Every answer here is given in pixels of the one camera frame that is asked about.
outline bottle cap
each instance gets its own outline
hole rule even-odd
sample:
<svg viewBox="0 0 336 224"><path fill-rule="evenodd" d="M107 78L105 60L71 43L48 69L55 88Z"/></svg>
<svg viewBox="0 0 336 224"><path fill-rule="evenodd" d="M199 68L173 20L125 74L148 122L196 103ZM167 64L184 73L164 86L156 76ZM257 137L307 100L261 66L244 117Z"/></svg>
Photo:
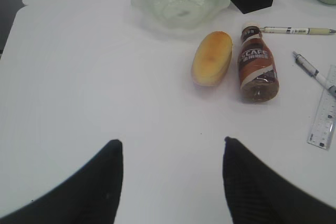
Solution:
<svg viewBox="0 0 336 224"><path fill-rule="evenodd" d="M242 29L242 31L244 31L244 29L245 28L247 28L247 27L249 27L249 26L256 26L256 27L260 27L260 24L259 23L257 23L257 22L254 22L254 21L249 21L249 22L245 22L244 24L243 24L243 26L241 27Z"/></svg>

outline bottle label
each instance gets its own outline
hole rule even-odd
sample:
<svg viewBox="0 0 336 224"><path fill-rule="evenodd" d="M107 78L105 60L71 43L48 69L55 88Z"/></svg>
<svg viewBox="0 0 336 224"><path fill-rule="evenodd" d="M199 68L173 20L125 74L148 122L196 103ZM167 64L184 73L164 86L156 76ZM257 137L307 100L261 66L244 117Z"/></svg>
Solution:
<svg viewBox="0 0 336 224"><path fill-rule="evenodd" d="M277 81L274 60L267 47L257 43L248 45L243 50L238 59L241 89L254 79Z"/></svg>

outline brown liquid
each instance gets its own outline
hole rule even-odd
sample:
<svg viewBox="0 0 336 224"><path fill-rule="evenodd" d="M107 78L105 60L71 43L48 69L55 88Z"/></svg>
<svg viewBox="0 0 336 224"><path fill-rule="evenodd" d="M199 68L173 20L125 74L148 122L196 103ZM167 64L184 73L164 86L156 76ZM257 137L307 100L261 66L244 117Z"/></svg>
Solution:
<svg viewBox="0 0 336 224"><path fill-rule="evenodd" d="M246 100L265 102L279 91L272 52L262 40L259 28L247 27L241 35L243 49L238 57L240 89Z"/></svg>

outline plastic bottle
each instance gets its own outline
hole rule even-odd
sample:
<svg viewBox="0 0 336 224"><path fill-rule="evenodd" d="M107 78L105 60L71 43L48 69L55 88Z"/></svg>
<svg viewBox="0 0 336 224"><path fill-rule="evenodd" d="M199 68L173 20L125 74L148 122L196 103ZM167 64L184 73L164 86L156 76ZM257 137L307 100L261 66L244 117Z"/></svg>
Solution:
<svg viewBox="0 0 336 224"><path fill-rule="evenodd" d="M272 52L262 40L258 23L243 25L243 49L238 57L240 90L245 100L265 102L279 91L279 81Z"/></svg>

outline ruler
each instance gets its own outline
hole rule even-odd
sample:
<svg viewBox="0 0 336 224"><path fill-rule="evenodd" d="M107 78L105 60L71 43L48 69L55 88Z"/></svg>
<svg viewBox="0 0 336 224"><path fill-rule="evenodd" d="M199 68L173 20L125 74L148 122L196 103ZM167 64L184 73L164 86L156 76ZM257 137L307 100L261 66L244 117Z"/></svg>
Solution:
<svg viewBox="0 0 336 224"><path fill-rule="evenodd" d="M336 66L331 65L327 78L336 85ZM323 89L308 143L327 150L330 147L336 123L336 99Z"/></svg>

